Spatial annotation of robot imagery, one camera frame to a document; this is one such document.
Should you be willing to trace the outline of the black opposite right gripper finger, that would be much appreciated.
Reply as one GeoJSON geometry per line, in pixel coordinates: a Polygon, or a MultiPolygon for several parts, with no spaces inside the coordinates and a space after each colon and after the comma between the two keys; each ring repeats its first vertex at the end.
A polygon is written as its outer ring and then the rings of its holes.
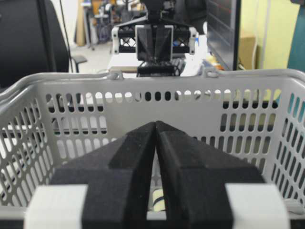
{"type": "Polygon", "coordinates": [[[156,29],[155,60],[170,60],[172,57],[172,27],[159,26],[156,29]]]}
{"type": "Polygon", "coordinates": [[[156,29],[151,25],[137,26],[137,59],[155,60],[156,29]]]}

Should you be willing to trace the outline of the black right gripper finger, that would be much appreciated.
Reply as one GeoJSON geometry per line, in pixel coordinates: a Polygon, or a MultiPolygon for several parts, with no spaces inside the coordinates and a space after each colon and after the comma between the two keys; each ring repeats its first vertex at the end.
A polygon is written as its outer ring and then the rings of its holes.
{"type": "Polygon", "coordinates": [[[25,214],[26,229],[144,228],[149,202],[156,124],[55,169],[39,186],[25,214]]]}
{"type": "Polygon", "coordinates": [[[167,219],[188,229],[288,229],[278,188],[258,168],[156,122],[167,219]]]}

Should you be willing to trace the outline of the black white opposite gripper body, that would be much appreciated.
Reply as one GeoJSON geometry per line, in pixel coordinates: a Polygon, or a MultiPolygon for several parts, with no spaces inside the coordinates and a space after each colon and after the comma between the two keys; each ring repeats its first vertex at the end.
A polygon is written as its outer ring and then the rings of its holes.
{"type": "Polygon", "coordinates": [[[174,62],[184,54],[195,54],[197,30],[190,25],[168,19],[134,19],[112,29],[113,53],[134,53],[137,59],[137,26],[172,27],[172,57],[170,60],[139,60],[137,75],[181,75],[182,68],[174,62]]]}

